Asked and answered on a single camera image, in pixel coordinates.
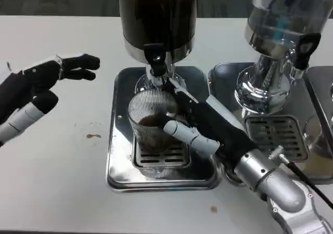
brown spot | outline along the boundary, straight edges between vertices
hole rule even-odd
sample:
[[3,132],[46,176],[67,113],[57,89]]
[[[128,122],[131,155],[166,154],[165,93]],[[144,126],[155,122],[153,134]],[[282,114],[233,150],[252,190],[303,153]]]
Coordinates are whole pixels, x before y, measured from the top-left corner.
[[93,137],[102,138],[102,136],[100,136],[99,134],[87,134],[88,139],[91,139]]
[[210,207],[210,211],[212,212],[212,213],[217,213],[217,207],[216,206],[211,206]]

drip tray grate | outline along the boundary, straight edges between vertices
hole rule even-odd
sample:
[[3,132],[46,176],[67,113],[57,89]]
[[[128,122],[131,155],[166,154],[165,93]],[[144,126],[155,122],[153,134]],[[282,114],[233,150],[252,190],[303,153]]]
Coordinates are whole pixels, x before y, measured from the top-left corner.
[[135,141],[134,166],[140,168],[180,168],[187,166],[190,162],[189,152],[186,144],[175,141],[170,148],[163,153],[142,152],[137,141]]
[[249,137],[267,155],[281,145],[290,160],[303,161],[308,158],[299,125],[294,117],[248,116],[245,118],[245,126]]

robotic hand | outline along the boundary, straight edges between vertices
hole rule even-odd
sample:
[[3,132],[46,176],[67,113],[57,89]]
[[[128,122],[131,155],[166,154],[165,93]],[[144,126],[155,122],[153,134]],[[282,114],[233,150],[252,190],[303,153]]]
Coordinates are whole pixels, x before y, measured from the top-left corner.
[[242,124],[213,96],[198,102],[175,80],[160,87],[176,99],[188,125],[160,114],[159,127],[198,151],[212,154],[268,203],[272,216],[287,233],[333,233],[314,208],[303,183],[291,180],[249,139]]
[[18,73],[0,63],[0,146],[20,135],[58,102],[51,89],[58,80],[88,80],[96,75],[99,58],[79,54],[48,58]]

gray carpet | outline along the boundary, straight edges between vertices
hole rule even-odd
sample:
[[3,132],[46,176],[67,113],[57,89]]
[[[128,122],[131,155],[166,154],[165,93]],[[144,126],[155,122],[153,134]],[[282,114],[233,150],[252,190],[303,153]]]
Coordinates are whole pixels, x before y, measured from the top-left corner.
[[[198,17],[248,17],[251,0],[198,0]],[[2,15],[119,16],[118,0],[0,0]]]

white table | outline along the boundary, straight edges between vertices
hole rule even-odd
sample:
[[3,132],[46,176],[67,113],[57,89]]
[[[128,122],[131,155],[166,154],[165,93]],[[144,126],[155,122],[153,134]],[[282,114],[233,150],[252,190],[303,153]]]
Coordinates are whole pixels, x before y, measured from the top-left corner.
[[[205,73],[221,62],[256,61],[246,19],[198,19],[196,43],[179,65]],[[0,55],[21,69],[59,53],[101,59],[93,82],[61,81],[46,117],[0,150],[0,230],[123,233],[280,233],[264,202],[226,181],[213,190],[115,193],[105,181],[113,82],[141,64],[126,53],[119,18],[0,17]],[[330,65],[333,21],[312,57]],[[101,138],[86,138],[99,134]],[[333,186],[320,186],[333,200]],[[316,199],[319,213],[333,213]]]

